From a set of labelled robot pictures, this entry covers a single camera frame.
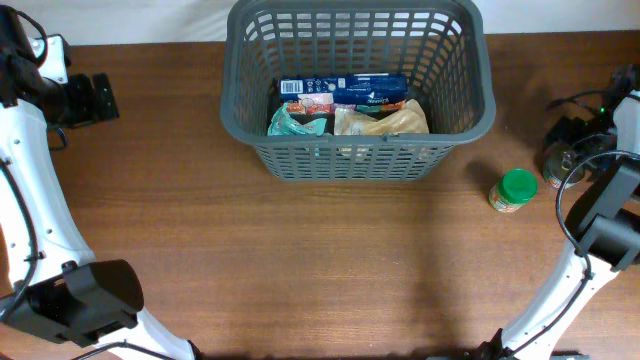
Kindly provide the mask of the small tin can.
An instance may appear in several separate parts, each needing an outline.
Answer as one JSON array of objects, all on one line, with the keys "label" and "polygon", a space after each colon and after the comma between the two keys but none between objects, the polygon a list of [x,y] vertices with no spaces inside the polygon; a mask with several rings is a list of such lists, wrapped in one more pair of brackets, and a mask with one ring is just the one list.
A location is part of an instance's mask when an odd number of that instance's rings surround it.
[{"label": "small tin can", "polygon": [[576,160],[577,154],[573,150],[558,150],[550,155],[543,165],[542,174],[546,183],[552,188],[559,189]]}]

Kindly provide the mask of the green lid jar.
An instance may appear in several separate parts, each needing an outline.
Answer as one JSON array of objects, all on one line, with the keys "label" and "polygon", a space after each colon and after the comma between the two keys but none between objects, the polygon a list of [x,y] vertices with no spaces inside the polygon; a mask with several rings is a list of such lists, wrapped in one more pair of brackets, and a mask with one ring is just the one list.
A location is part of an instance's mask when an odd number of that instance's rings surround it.
[{"label": "green lid jar", "polygon": [[491,189],[488,200],[502,213],[513,213],[527,204],[538,191],[535,176],[528,170],[514,168],[508,171]]}]

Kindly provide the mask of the grey plastic basket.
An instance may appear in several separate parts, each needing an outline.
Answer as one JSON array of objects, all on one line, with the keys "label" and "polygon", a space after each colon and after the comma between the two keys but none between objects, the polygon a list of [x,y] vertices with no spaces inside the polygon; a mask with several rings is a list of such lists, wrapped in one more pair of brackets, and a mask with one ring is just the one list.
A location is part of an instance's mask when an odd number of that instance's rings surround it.
[{"label": "grey plastic basket", "polygon": [[220,117],[276,177],[418,179],[495,114],[469,0],[240,0],[229,12]]}]

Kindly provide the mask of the teal snack packet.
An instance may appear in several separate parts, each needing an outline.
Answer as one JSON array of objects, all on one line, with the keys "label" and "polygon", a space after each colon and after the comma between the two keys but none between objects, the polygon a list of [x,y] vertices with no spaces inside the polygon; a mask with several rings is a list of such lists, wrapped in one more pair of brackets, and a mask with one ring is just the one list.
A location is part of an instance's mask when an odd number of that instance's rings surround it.
[{"label": "teal snack packet", "polygon": [[277,136],[322,136],[326,133],[328,119],[326,117],[309,118],[303,116],[296,120],[283,105],[276,110],[267,129],[268,137]]}]

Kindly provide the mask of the tan paper pouch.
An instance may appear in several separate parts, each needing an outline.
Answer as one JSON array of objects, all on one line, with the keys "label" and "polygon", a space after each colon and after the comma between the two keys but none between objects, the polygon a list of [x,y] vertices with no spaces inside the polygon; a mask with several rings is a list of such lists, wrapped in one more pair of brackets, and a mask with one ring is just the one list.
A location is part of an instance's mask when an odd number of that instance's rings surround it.
[{"label": "tan paper pouch", "polygon": [[335,111],[334,134],[336,136],[378,136],[397,134],[428,134],[426,115],[416,100],[404,102],[391,114],[376,119],[355,110]]}]

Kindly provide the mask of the blue cardboard box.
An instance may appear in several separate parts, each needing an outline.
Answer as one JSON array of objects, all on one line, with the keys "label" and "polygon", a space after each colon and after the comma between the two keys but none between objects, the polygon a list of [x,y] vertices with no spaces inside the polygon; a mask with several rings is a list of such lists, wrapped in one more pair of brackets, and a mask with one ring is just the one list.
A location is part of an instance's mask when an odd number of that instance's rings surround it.
[{"label": "blue cardboard box", "polygon": [[294,115],[328,115],[336,109],[392,112],[408,97],[406,76],[388,73],[283,78],[277,90],[281,103]]}]

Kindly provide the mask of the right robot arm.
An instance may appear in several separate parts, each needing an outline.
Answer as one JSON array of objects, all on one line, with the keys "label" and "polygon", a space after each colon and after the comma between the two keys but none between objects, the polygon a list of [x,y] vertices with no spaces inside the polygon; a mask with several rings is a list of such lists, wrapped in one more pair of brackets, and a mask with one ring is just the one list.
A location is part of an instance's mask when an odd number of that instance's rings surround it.
[{"label": "right robot arm", "polygon": [[472,359],[553,359],[555,346],[591,298],[639,262],[639,67],[624,65],[599,90],[592,119],[561,117],[544,137],[545,181],[567,240],[527,308]]}]

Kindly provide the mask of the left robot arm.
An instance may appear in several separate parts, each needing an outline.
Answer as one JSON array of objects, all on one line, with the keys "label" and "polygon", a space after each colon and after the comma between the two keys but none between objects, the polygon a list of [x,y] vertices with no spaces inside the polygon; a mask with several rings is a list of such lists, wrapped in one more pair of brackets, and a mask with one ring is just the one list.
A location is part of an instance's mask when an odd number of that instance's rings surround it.
[{"label": "left robot arm", "polygon": [[71,216],[48,136],[119,111],[108,77],[69,75],[66,40],[45,32],[30,38],[32,23],[22,11],[1,9],[1,230],[12,285],[1,320],[52,343],[74,343],[90,357],[197,359],[192,342],[145,308],[132,266],[98,260]]}]

